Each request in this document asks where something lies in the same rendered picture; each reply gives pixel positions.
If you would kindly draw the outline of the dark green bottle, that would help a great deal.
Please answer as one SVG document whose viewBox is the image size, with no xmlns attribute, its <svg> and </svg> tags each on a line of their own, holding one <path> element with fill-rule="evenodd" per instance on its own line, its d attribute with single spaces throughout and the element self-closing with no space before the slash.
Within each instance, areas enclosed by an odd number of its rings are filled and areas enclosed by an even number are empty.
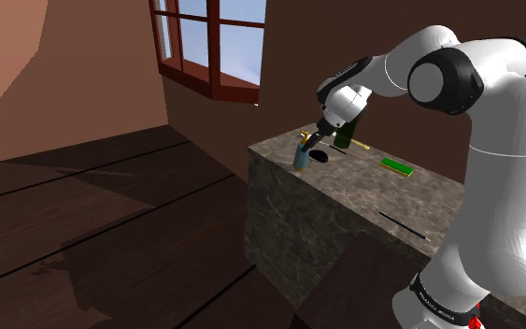
<svg viewBox="0 0 526 329">
<path fill-rule="evenodd" d="M 357 120 L 346 122 L 336 130 L 334 137 L 334 145 L 336 147 L 339 149 L 347 149 L 350 146 L 357 122 Z"/>
</svg>

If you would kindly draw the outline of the blue bottle with gold top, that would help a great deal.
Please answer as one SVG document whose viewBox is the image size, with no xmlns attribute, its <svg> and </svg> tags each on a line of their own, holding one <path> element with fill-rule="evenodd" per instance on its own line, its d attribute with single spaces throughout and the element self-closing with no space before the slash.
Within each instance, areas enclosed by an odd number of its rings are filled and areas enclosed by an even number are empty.
<svg viewBox="0 0 526 329">
<path fill-rule="evenodd" d="M 310 153 L 310 148 L 307 146 L 307 141 L 310 137 L 310 133 L 302 131 L 300 137 L 301 139 L 297 144 L 292 164 L 296 170 L 302 171 L 305 170 L 307 167 L 308 157 Z"/>
</svg>

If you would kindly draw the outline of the green flat box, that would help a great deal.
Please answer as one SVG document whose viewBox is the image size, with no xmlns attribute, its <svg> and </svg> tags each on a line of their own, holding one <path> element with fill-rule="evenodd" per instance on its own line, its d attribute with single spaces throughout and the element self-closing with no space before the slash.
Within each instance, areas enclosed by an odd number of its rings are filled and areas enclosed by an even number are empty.
<svg viewBox="0 0 526 329">
<path fill-rule="evenodd" d="M 398 163 L 389 158 L 383 158 L 380 161 L 380 165 L 382 167 L 385 167 L 386 169 L 389 169 L 390 171 L 398 173 L 407 178 L 410 177 L 412 173 L 414 172 L 414 169 L 412 167 L 409 167 L 405 164 Z"/>
</svg>

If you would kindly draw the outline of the dark blue pen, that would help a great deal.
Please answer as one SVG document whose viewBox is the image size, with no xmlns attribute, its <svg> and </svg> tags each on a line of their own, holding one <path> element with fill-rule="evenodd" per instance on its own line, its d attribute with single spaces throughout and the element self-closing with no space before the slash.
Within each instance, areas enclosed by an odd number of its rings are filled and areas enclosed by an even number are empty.
<svg viewBox="0 0 526 329">
<path fill-rule="evenodd" d="M 408 225 L 404 224 L 403 222 L 401 222 L 401 221 L 399 221 L 399 220 L 397 220 L 397 219 L 394 219 L 394 218 L 393 218 L 392 216 L 390 216 L 389 214 L 387 214 L 387 213 L 385 213 L 385 212 L 383 212 L 383 211 L 378 211 L 378 214 L 381 215 L 381 216 L 383 216 L 384 218 L 386 218 L 386 219 L 388 219 L 388 220 L 390 220 L 390 221 L 396 223 L 397 225 L 403 227 L 404 229 L 406 229 L 406 230 L 409 231 L 410 233 L 412 233 L 412 234 L 418 236 L 419 238 L 431 242 L 431 239 L 429 239 L 427 236 L 425 236 L 424 234 L 418 232 L 417 230 L 415 230 L 415 229 L 409 227 Z"/>
</svg>

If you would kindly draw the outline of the red framed window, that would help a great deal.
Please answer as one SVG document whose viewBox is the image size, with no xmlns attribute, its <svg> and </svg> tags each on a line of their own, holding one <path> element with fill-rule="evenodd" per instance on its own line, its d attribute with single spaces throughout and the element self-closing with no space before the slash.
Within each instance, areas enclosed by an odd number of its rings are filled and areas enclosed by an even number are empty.
<svg viewBox="0 0 526 329">
<path fill-rule="evenodd" d="M 148 0 L 159 73 L 216 101 L 257 105 L 267 0 Z"/>
</svg>

